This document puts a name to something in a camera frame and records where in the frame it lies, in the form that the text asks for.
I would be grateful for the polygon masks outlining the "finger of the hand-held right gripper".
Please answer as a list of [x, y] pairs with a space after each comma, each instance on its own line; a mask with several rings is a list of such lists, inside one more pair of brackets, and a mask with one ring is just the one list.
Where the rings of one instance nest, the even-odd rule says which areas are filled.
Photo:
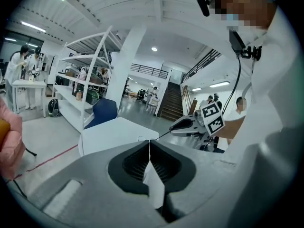
[[197, 126], [171, 126], [169, 128], [170, 134], [177, 136], [177, 137], [188, 137], [195, 135], [198, 133], [198, 127]]
[[187, 115], [176, 120], [170, 127], [170, 129], [187, 129], [197, 128], [196, 119], [193, 115]]

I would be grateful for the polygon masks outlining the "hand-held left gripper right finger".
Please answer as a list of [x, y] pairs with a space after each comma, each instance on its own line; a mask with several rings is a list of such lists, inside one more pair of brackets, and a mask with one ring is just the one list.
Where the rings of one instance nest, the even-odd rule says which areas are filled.
[[252, 228], [259, 221], [257, 146], [237, 161], [155, 140], [150, 151], [164, 183], [166, 228]]

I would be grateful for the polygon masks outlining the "person's right forearm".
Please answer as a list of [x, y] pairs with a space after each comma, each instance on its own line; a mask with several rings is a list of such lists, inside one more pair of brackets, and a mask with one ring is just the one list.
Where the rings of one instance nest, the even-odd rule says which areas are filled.
[[225, 139], [233, 139], [238, 133], [245, 117], [233, 120], [233, 121], [225, 121], [225, 126], [218, 130], [216, 133], [212, 135], [212, 137], [220, 137]]

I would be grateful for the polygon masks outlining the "wooden boards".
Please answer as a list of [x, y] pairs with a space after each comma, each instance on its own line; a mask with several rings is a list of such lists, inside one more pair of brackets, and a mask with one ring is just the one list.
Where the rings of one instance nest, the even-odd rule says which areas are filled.
[[182, 87], [181, 96], [182, 96], [183, 115], [194, 114], [197, 105], [197, 100], [195, 98], [193, 100], [191, 99], [187, 85]]

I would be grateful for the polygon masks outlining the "dark staircase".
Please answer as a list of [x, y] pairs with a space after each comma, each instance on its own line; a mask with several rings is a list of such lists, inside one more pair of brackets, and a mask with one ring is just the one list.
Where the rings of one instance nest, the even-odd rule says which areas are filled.
[[180, 86], [169, 82], [160, 106], [159, 117], [174, 122], [182, 116], [183, 107]]

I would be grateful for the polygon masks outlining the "black balcony railing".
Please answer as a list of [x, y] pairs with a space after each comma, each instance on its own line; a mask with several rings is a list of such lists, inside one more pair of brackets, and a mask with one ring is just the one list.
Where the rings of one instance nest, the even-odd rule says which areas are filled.
[[167, 79], [168, 72], [164, 70], [160, 70], [154, 67], [139, 65], [139, 64], [132, 64], [130, 67], [131, 71], [147, 74], [150, 76], [155, 76], [161, 79]]

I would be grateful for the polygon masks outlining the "table with white cloth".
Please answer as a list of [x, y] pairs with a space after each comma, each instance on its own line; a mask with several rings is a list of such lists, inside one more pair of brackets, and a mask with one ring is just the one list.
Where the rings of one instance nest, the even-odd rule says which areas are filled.
[[118, 117], [82, 131], [78, 142], [80, 156], [137, 141], [157, 139], [159, 133]]

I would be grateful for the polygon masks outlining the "person's white shirt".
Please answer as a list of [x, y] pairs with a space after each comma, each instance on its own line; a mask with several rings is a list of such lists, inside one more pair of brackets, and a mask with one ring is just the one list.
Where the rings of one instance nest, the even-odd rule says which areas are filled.
[[255, 64], [252, 101], [245, 119], [224, 155], [233, 162], [242, 158], [245, 149], [260, 143], [283, 128], [280, 116], [269, 93], [292, 66], [300, 52], [300, 44], [287, 16], [277, 8], [267, 30], [261, 59]]

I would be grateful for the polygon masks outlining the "blue chair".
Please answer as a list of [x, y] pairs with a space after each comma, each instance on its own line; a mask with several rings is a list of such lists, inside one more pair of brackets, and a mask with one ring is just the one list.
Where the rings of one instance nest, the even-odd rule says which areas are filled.
[[84, 127], [84, 129], [113, 120], [118, 115], [116, 102], [106, 98], [101, 98], [93, 105], [92, 109], [94, 118]]

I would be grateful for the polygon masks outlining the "black chest device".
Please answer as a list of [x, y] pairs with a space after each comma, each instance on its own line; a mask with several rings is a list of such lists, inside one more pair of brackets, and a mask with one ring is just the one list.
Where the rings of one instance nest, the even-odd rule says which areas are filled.
[[254, 61], [258, 61], [261, 58], [262, 45], [258, 47], [246, 46], [234, 29], [229, 30], [229, 42], [237, 57], [252, 59]]

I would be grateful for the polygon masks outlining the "yellow cushion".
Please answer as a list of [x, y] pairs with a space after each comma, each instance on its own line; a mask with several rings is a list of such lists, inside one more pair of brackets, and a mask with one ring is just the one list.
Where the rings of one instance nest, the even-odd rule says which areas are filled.
[[7, 133], [10, 131], [10, 124], [0, 118], [0, 151], [2, 149], [5, 137]]

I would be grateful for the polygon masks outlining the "green case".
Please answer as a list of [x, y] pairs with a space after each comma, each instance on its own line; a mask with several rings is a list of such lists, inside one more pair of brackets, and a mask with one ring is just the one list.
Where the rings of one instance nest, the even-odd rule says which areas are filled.
[[91, 105], [94, 105], [101, 98], [104, 97], [105, 91], [106, 91], [106, 88], [104, 88], [104, 87], [89, 85], [85, 101]]

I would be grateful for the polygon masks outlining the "white shelf unit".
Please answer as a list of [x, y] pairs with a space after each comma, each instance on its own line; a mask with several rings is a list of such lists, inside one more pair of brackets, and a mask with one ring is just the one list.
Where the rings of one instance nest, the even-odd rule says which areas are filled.
[[55, 78], [60, 77], [69, 80], [69, 85], [53, 83], [52, 94], [59, 96], [58, 107], [60, 114], [78, 131], [82, 132], [84, 127], [93, 119], [92, 110], [94, 98], [86, 101], [89, 87], [107, 88], [107, 84], [100, 80], [92, 80], [94, 70], [107, 69], [110, 73], [114, 69], [110, 62], [110, 53], [119, 52], [121, 43], [112, 33], [112, 26], [105, 32], [92, 34], [72, 42], [66, 43], [64, 49], [69, 48], [76, 52], [73, 56], [59, 56], [59, 63], [68, 63], [70, 66], [79, 67], [79, 73], [75, 76], [68, 76], [60, 72], [59, 65], [56, 65]]

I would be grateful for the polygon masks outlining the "pink bag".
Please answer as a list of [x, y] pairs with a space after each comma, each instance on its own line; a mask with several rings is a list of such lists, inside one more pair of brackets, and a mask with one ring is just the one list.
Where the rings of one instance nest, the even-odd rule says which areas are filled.
[[86, 76], [87, 76], [86, 68], [82, 67], [81, 70], [80, 70], [79, 75], [76, 77], [76, 81], [75, 81], [75, 85], [74, 85], [74, 90], [73, 90], [74, 93], [76, 92], [78, 82], [81, 81], [81, 80], [85, 81], [86, 80]]

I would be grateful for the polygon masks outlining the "white desk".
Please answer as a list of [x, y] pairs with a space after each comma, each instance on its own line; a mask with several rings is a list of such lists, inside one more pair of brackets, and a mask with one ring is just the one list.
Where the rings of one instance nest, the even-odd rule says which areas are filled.
[[46, 117], [46, 83], [43, 81], [29, 81], [29, 80], [16, 80], [12, 83], [12, 97], [13, 97], [13, 112], [19, 114], [19, 106], [16, 102], [16, 92], [18, 88], [34, 88], [41, 90], [41, 109], [43, 117]]

